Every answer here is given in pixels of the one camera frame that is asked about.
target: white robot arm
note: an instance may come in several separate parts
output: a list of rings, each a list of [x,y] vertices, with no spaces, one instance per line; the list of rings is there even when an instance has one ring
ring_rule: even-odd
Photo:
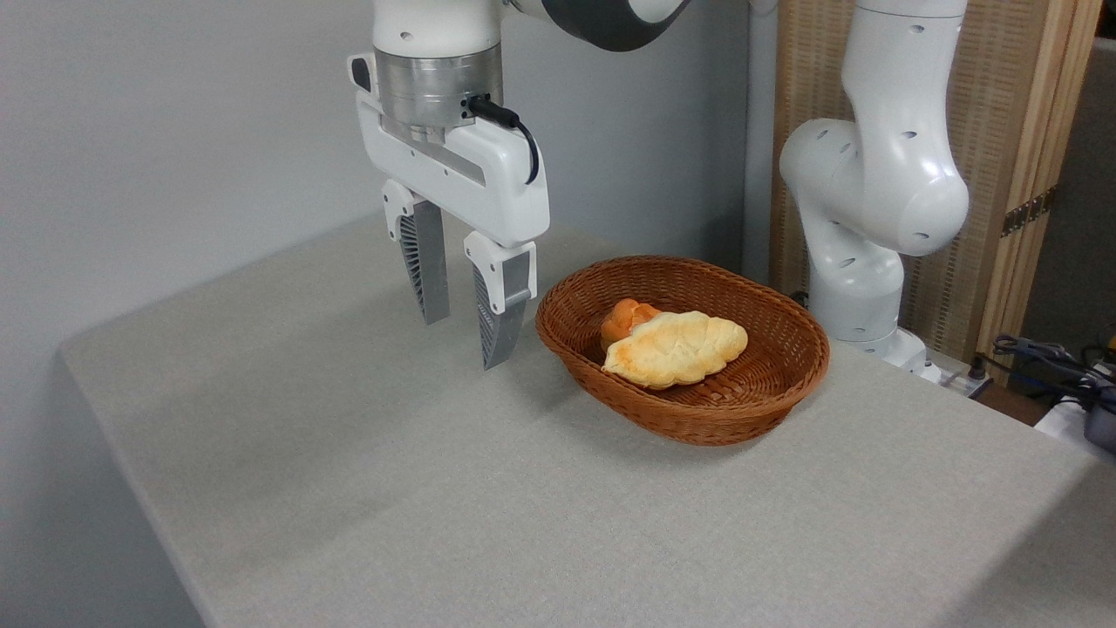
[[[969,189],[950,152],[945,94],[966,0],[858,0],[841,78],[856,122],[812,119],[783,145],[826,332],[936,380],[898,329],[903,263],[958,234]]]
[[[388,175],[398,241],[427,325],[449,316],[442,214],[475,231],[484,368],[507,360],[538,293],[535,238],[550,224],[546,166],[503,100],[500,22],[520,11],[608,50],[661,35],[689,0],[373,0],[372,52],[349,58],[365,148]]]

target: wicker basket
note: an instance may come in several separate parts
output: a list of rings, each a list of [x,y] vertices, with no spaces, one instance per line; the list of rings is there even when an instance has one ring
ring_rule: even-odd
[[[696,385],[641,389],[600,370],[600,323],[625,297],[735,321],[748,331],[748,349]],[[829,366],[825,332],[797,302],[677,257],[622,257],[578,270],[542,298],[536,327],[589,395],[655,434],[692,445],[732,445],[775,429]]]

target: metal hinge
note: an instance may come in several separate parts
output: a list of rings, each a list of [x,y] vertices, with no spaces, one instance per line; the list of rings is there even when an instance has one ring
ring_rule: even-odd
[[[1027,223],[1035,222],[1040,215],[1050,211],[1054,206],[1058,185],[1012,209],[1003,216],[1003,229],[1000,236],[1007,236],[1022,229]]]

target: golden crust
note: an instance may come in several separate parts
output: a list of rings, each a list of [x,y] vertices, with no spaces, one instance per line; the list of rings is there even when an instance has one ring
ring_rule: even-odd
[[[748,332],[701,311],[664,311],[608,348],[604,370],[662,390],[719,374],[748,347]]]

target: bread roll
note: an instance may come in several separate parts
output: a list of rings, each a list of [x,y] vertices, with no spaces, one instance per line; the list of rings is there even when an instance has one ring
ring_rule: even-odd
[[[663,390],[719,374],[748,347],[748,332],[701,311],[663,311],[608,348],[604,370],[636,386]]]
[[[622,299],[600,325],[600,348],[608,351],[610,345],[632,336],[633,328],[651,321],[657,313],[661,311],[646,302],[634,298]]]

